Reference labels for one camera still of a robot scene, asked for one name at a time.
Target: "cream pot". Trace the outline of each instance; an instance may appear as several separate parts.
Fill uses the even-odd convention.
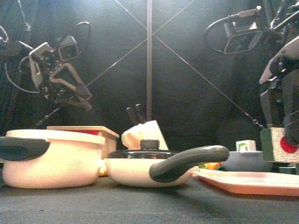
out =
[[[122,185],[167,187],[186,183],[200,163],[227,160],[220,145],[174,153],[168,150],[118,150],[107,155],[107,174]]]
[[[99,177],[105,139],[61,130],[17,129],[0,138],[4,182],[20,188],[92,184]]]

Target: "kitchen knife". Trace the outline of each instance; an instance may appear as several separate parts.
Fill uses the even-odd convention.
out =
[[[134,109],[131,107],[128,107],[126,109],[126,112],[128,113],[130,120],[132,121],[134,125],[136,126],[140,123],[136,112],[134,111]]]
[[[136,109],[136,115],[138,115],[140,123],[146,123],[146,109],[144,109],[143,105],[136,104],[135,109]]]

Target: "metal pole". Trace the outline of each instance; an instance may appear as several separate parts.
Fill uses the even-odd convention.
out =
[[[152,120],[152,56],[154,56],[154,36],[152,36],[152,26],[154,26],[154,5],[152,0],[147,0],[147,85],[146,85],[146,119]]]

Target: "knife block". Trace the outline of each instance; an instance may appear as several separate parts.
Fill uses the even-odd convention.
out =
[[[122,135],[123,145],[130,150],[140,150],[140,141],[143,139],[158,139],[160,142],[160,150],[168,150],[163,132],[156,121],[139,123]]]

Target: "frying pan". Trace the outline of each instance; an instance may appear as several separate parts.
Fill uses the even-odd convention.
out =
[[[186,183],[200,163],[228,159],[224,146],[203,146],[175,153],[168,150],[118,150],[107,155],[107,174],[122,185],[168,187]]]

